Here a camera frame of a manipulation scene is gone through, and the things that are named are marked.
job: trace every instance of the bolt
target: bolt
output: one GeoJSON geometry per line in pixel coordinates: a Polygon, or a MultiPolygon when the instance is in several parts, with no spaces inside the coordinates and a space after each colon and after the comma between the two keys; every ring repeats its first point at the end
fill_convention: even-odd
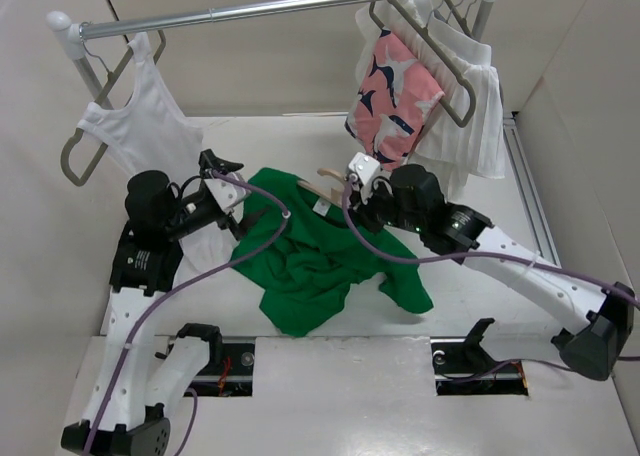
{"type": "Polygon", "coordinates": [[[442,351],[441,349],[437,349],[436,351],[433,352],[433,362],[436,363],[438,366],[442,366],[444,363],[446,363],[446,359],[444,359],[445,354],[444,351],[442,351]]]}
{"type": "Polygon", "coordinates": [[[240,356],[240,362],[242,363],[243,366],[251,366],[253,365],[253,360],[254,360],[254,356],[253,353],[242,353],[242,356],[240,356]]]}

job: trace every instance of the white wall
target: white wall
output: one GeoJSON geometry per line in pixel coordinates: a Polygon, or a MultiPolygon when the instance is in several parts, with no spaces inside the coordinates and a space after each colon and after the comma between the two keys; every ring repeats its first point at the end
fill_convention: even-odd
{"type": "MultiPolygon", "coordinates": [[[[128,19],[269,0],[111,1],[128,19]]],[[[493,46],[507,109],[522,108],[584,1],[496,2],[484,39],[493,46]]],[[[159,67],[191,115],[346,111],[362,50],[354,21],[359,7],[169,30],[159,67]]]]}
{"type": "MultiPolygon", "coordinates": [[[[587,0],[517,118],[565,266],[640,288],[640,0],[587,0]]],[[[640,328],[627,354],[640,354],[640,328]]],[[[616,385],[640,440],[640,367],[616,385]]]]}
{"type": "MultiPolygon", "coordinates": [[[[117,168],[101,164],[82,189],[60,171],[90,95],[45,26],[53,9],[110,19],[104,0],[0,0],[0,453],[11,456],[58,444],[124,221],[117,168]]],[[[124,53],[122,40],[92,48],[111,65],[124,53]]],[[[81,146],[75,165],[95,149],[81,146]]]]}

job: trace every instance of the metal rod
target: metal rod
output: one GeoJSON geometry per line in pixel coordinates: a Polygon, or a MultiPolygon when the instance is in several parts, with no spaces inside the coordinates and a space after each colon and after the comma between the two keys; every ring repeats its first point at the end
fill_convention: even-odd
{"type": "Polygon", "coordinates": [[[487,26],[487,21],[489,21],[491,8],[493,8],[493,3],[488,1],[482,1],[480,3],[478,14],[476,15],[476,20],[473,22],[473,29],[471,30],[471,35],[476,41],[480,41],[482,39],[484,28],[487,26]]]}
{"type": "Polygon", "coordinates": [[[111,23],[89,24],[80,28],[83,40],[107,38],[123,34],[133,34],[142,31],[190,26],[193,24],[216,23],[235,19],[254,18],[270,14],[292,13],[309,9],[344,6],[349,4],[367,3],[379,0],[281,0],[266,3],[247,4],[230,8],[207,9],[205,11],[182,13],[155,18],[132,19],[129,21],[114,21],[111,23]]]}
{"type": "MultiPolygon", "coordinates": [[[[89,60],[86,57],[74,59],[73,64],[80,73],[84,84],[87,86],[87,88],[89,88],[91,96],[93,96],[94,99],[97,98],[102,91],[102,85],[100,84],[100,80],[98,79],[95,71],[91,67],[91,63],[89,62],[89,60]]],[[[104,101],[104,108],[113,109],[113,106],[111,105],[111,102],[108,98],[104,101]]]]}

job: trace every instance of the green cloth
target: green cloth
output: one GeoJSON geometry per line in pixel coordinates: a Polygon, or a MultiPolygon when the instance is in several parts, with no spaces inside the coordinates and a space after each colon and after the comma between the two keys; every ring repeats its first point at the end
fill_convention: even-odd
{"type": "MultiPolygon", "coordinates": [[[[287,229],[262,253],[238,265],[237,271],[265,289],[260,309],[283,333],[304,336],[344,309],[352,284],[379,272],[386,280],[380,291],[411,313],[424,313],[433,303],[422,287],[417,266],[387,262],[363,247],[344,222],[340,208],[326,217],[313,211],[318,196],[297,185],[292,174],[264,168],[249,182],[269,191],[291,211],[287,229]]],[[[269,211],[241,240],[233,259],[264,243],[280,226],[281,211],[259,194],[244,203],[244,214],[269,211]]],[[[362,234],[380,250],[411,258],[414,255],[387,231],[362,234]]]]}

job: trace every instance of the white label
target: white label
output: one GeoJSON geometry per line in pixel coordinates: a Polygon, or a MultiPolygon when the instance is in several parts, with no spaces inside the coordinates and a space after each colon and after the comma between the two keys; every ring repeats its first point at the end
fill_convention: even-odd
{"type": "Polygon", "coordinates": [[[313,211],[318,213],[320,216],[326,216],[330,207],[331,203],[329,201],[324,198],[318,198],[316,204],[313,205],[313,211]]]}

